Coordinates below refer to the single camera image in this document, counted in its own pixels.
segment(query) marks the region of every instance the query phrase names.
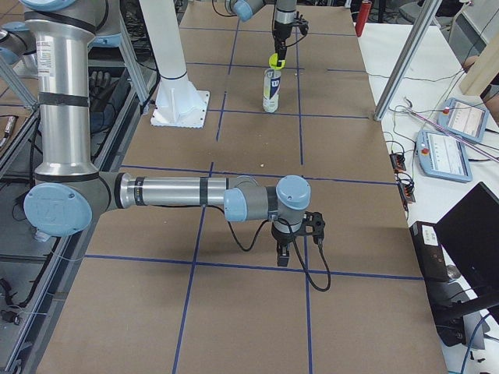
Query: power cord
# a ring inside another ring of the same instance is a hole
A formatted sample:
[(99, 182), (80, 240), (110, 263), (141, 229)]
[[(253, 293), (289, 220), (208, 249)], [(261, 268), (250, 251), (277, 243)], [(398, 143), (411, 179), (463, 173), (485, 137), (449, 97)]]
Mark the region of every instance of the power cord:
[[(199, 205), (153, 205), (153, 206), (158, 206), (158, 207), (161, 207), (161, 208), (199, 208), (200, 207)], [(220, 208), (219, 206), (206, 205), (206, 208), (216, 209), (216, 210), (220, 211), (222, 214), (225, 214), (224, 210), (222, 208)], [(257, 242), (258, 236), (260, 235), (260, 232), (261, 232), (262, 228), (268, 222), (269, 222), (269, 220), (264, 220), (264, 221), (262, 221), (260, 223), (260, 226), (258, 227), (257, 231), (255, 232), (255, 235), (253, 236), (253, 240), (251, 241), (251, 244), (247, 248), (245, 248), (241, 244), (241, 241), (238, 239), (237, 235), (234, 232), (234, 228), (232, 227), (232, 224), (229, 221), (227, 221), (227, 225), (228, 225), (228, 227), (229, 227), (229, 229), (231, 231), (232, 237), (234, 238), (234, 241), (237, 244), (237, 246), (242, 251), (249, 252), (255, 246), (255, 243)], [(303, 269), (303, 272), (305, 273), (306, 279), (310, 282), (310, 285), (313, 288), (315, 288), (316, 290), (320, 291), (320, 292), (325, 292), (325, 291), (329, 290), (331, 288), (331, 271), (329, 270), (329, 266), (327, 264), (327, 260), (326, 260), (326, 258), (324, 256), (324, 250), (323, 250), (323, 246), (322, 246), (322, 240), (318, 241), (317, 248), (319, 249), (320, 258), (322, 259), (322, 262), (323, 262), (324, 267), (325, 267), (326, 272), (327, 272), (327, 285), (324, 288), (321, 288), (321, 287), (317, 286), (317, 284), (313, 281), (312, 277), (310, 276), (310, 271), (309, 271), (307, 265), (305, 264), (305, 262), (303, 261), (302, 255), (300, 254), (300, 252), (298, 250), (298, 244), (296, 243), (296, 233), (293, 232), (291, 224), (287, 220), (285, 220), (284, 218), (279, 218), (278, 222), (281, 223), (281, 224), (286, 225), (286, 227), (288, 228), (289, 232), (292, 233), (292, 244), (293, 244), (293, 247), (295, 249), (296, 256), (298, 257), (299, 263), (300, 263), (300, 265), (301, 265), (301, 267)]]
[(300, 265), (302, 266), (303, 272), (305, 273), (306, 279), (309, 281), (310, 285), (320, 292), (326, 292), (327, 290), (329, 290), (329, 288), (331, 288), (331, 271), (329, 270), (329, 266), (327, 264), (326, 257), (324, 256), (324, 250), (322, 248), (322, 241), (321, 240), (318, 241), (317, 248), (319, 249), (320, 258), (322, 259), (322, 262), (324, 264), (324, 267), (326, 268), (326, 273), (327, 273), (327, 284), (326, 284), (326, 287), (324, 287), (324, 288), (317, 286), (317, 284), (313, 281), (312, 277), (310, 276), (308, 266), (303, 261), (302, 255), (300, 254), (300, 252), (298, 250), (298, 244), (296, 244), (296, 233), (293, 232), (291, 224), (287, 220), (285, 220), (284, 218), (279, 218), (278, 222), (281, 224), (285, 224), (286, 227), (288, 228), (289, 232), (291, 233), (292, 243), (293, 243), (293, 247), (295, 248), (296, 256), (298, 257), (298, 261), (299, 261)]

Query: blue cable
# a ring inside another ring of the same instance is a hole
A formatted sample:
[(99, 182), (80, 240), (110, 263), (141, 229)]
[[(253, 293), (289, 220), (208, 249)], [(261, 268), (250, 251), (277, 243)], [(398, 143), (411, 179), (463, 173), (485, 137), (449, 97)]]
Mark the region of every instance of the blue cable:
[(478, 321), (478, 323), (475, 326), (475, 329), (473, 330), (473, 333), (471, 334), (471, 338), (469, 339), (469, 343), (468, 343), (468, 349), (466, 349), (465, 357), (462, 360), (462, 366), (461, 366), (461, 372), (460, 372), (460, 374), (464, 374), (464, 372), (465, 372), (466, 361), (468, 359), (469, 352), (471, 351), (471, 346), (473, 345), (473, 340), (475, 340), (476, 331), (478, 331), (478, 329), (480, 328), (480, 326), (482, 326), (482, 323), (485, 322), (485, 319), (487, 319), (488, 316), (490, 316), (490, 313), (487, 313), (485, 316), (483, 316), (480, 319), (480, 321)]

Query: blue joint cap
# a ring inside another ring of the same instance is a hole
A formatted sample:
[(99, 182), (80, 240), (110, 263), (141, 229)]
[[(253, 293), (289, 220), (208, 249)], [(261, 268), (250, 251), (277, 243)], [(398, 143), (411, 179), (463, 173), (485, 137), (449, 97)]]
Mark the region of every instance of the blue joint cap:
[(18, 32), (20, 33), (21, 31), (29, 31), (28, 27), (24, 22), (9, 22), (6, 23), (5, 25), (2, 25), (2, 29), (5, 31), (9, 31), (10, 33), (15, 33)]
[(55, 12), (67, 8), (76, 0), (20, 0), (28, 8), (43, 12)]
[(75, 234), (92, 221), (87, 200), (58, 183), (35, 185), (24, 200), (24, 213), (34, 227), (52, 236)]
[(293, 210), (305, 210), (310, 204), (310, 185), (298, 175), (288, 175), (276, 187), (278, 199)]
[(227, 189), (224, 192), (225, 219), (229, 222), (244, 222), (248, 217), (246, 199), (240, 189)]
[(101, 48), (115, 48), (119, 47), (122, 43), (122, 35), (114, 34), (114, 35), (97, 35), (94, 41), (91, 43), (92, 47), (101, 47)]
[(8, 65), (14, 65), (19, 61), (19, 56), (7, 48), (0, 47), (0, 56), (2, 56)]
[(253, 17), (253, 10), (251, 9), (250, 4), (248, 4), (245, 0), (238, 0), (232, 7), (234, 13), (237, 14), (240, 20), (246, 22), (248, 19)]

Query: robotic arm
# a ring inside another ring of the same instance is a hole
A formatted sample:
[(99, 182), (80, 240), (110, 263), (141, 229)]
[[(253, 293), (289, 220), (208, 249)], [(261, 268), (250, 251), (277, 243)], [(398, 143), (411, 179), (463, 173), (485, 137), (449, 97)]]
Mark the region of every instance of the robotic arm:
[[(24, 202), (33, 226), (66, 236), (84, 230), (106, 211), (132, 205), (223, 206), (228, 221), (273, 222), (280, 266), (287, 265), (288, 247), (297, 235), (322, 242), (324, 222), (319, 213), (306, 212), (310, 186), (299, 176), (262, 187), (249, 177), (134, 178), (99, 171), (90, 161), (87, 49), (100, 30), (105, 31), (101, 38), (116, 39), (117, 0), (20, 1), (37, 42), (43, 124), (43, 162), (35, 170), (37, 185)], [(168, 16), (176, 24), (171, 9)]]
[[(226, 0), (225, 8), (230, 14), (236, 14), (246, 22), (265, 5), (263, 0)], [(272, 37), (277, 56), (271, 61), (271, 68), (284, 68), (288, 46), (286, 41), (291, 37), (293, 27), (298, 27), (303, 36), (308, 34), (309, 23), (296, 11), (296, 0), (275, 0), (272, 21)]]

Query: black cable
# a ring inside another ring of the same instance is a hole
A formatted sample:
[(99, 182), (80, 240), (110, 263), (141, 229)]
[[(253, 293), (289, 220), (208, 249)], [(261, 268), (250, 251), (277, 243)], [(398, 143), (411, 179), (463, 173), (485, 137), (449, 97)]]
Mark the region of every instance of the black cable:
[(295, 248), (296, 256), (298, 257), (298, 261), (299, 261), (300, 265), (302, 266), (303, 272), (305, 273), (306, 279), (309, 281), (310, 285), (320, 292), (325, 292), (325, 291), (329, 290), (329, 288), (331, 288), (331, 271), (329, 270), (327, 260), (324, 257), (322, 242), (319, 242), (317, 244), (317, 247), (319, 249), (320, 257), (322, 259), (322, 262), (323, 262), (324, 267), (326, 268), (326, 272), (327, 272), (327, 284), (326, 284), (326, 287), (324, 287), (324, 288), (317, 286), (317, 284), (313, 281), (312, 277), (310, 276), (309, 269), (306, 266), (305, 262), (303, 261), (302, 255), (300, 254), (300, 252), (298, 250), (298, 244), (296, 244), (296, 234), (293, 232), (291, 224), (287, 220), (285, 220), (284, 218), (279, 218), (278, 222), (281, 224), (285, 224), (288, 227), (288, 230), (292, 235), (292, 243), (293, 243), (293, 247)]
[(215, 0), (211, 0), (211, 6), (215, 13), (217, 13), (221, 17), (236, 17), (236, 14), (222, 14), (215, 8)]
[(31, 136), (31, 144), (30, 144), (30, 188), (33, 188), (35, 185), (34, 182), (34, 147), (36, 146), (38, 129), (40, 128), (40, 114), (38, 114), (37, 119), (35, 120), (33, 135)]
[(456, 296), (462, 294), (463, 292), (467, 292), (467, 291), (471, 291), (471, 290), (475, 291), (477, 288), (484, 288), (484, 287), (486, 287), (486, 285), (481, 285), (481, 286), (466, 288), (465, 290), (461, 290), (460, 292), (457, 292), (457, 293), (453, 294), (450, 298), (446, 298), (443, 301), (446, 302), (448, 300), (452, 300), (453, 298), (455, 298)]
[[(153, 206), (159, 206), (161, 208), (201, 208), (202, 206), (200, 205), (153, 205)], [(216, 205), (206, 205), (207, 208), (213, 208), (216, 210), (219, 210), (222, 214), (225, 214), (224, 210), (220, 208), (219, 206)], [(232, 237), (234, 238), (235, 243), (237, 246), (244, 252), (249, 252), (253, 247), (255, 246), (255, 243), (257, 242), (258, 235), (262, 231), (262, 228), (264, 228), (264, 225), (268, 222), (268, 220), (264, 220), (260, 223), (260, 226), (258, 227), (257, 231), (255, 232), (255, 235), (253, 236), (253, 240), (251, 241), (251, 244), (249, 247), (245, 248), (244, 245), (242, 245), (241, 241), (238, 239), (237, 235), (234, 232), (234, 228), (232, 227), (232, 224), (227, 221), (228, 228), (231, 231)]]

